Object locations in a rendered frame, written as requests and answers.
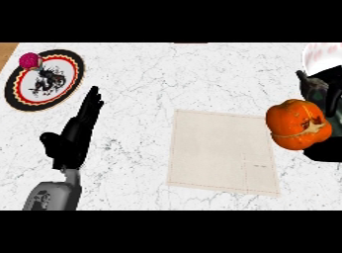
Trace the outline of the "orange pumpkin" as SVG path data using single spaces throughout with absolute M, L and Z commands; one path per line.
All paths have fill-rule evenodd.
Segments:
M 331 136 L 331 124 L 318 106 L 288 99 L 266 112 L 266 125 L 272 140 L 288 150 L 302 150 Z

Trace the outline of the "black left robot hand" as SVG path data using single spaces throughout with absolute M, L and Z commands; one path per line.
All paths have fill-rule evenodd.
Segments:
M 61 134 L 44 132 L 40 141 L 56 170 L 78 169 L 89 149 L 92 131 L 103 102 L 97 87 L 92 86 L 77 115 L 68 120 Z

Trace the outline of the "beige placemat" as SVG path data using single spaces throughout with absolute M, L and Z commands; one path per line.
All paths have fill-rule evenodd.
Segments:
M 263 117 L 173 112 L 167 184 L 238 194 L 281 195 Z

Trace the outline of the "white bowl with pink spots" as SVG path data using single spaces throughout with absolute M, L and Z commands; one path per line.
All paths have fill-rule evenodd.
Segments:
M 302 52 L 302 71 L 306 75 L 337 65 L 342 65 L 342 42 L 310 43 Z

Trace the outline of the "pink cupcake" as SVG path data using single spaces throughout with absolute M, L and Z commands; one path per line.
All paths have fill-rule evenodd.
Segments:
M 27 52 L 19 57 L 19 66 L 27 70 L 35 70 L 43 65 L 43 58 L 38 54 L 32 52 Z

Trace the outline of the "round plate with black rim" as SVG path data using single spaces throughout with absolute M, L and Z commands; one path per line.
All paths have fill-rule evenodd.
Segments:
M 34 52 L 43 58 L 35 70 L 15 68 L 4 85 L 4 100 L 19 111 L 41 111 L 59 104 L 78 87 L 84 64 L 69 50 L 52 49 Z

